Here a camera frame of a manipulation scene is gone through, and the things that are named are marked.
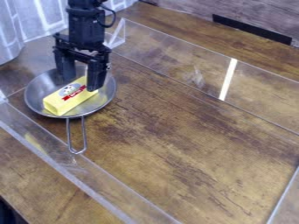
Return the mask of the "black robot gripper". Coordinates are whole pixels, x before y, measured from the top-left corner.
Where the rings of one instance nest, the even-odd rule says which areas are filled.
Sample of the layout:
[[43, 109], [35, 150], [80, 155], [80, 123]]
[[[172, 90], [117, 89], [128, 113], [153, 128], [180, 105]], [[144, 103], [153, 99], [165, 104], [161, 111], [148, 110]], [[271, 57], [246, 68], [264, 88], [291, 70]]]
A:
[[[105, 6], [68, 6], [69, 34], [55, 33], [55, 63], [59, 83], [71, 82], [76, 77], [75, 61], [88, 63], [87, 89], [89, 92], [103, 87], [108, 73], [108, 54], [104, 46], [105, 29], [112, 26], [105, 20]], [[104, 60], [91, 59], [80, 51], [96, 52]]]

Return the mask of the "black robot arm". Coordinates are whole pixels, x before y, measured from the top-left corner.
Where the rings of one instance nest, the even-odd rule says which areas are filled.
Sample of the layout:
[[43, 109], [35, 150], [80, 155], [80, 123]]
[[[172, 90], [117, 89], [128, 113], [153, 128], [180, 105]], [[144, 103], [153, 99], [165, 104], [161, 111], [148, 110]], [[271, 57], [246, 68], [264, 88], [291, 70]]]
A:
[[103, 4], [105, 1], [68, 0], [65, 11], [69, 16], [69, 34], [53, 34], [56, 79], [60, 83], [71, 81], [76, 77], [75, 61], [85, 63], [85, 85], [89, 92], [103, 87], [109, 69], [111, 49], [104, 46], [105, 29], [116, 20], [105, 24], [105, 11], [116, 13]]

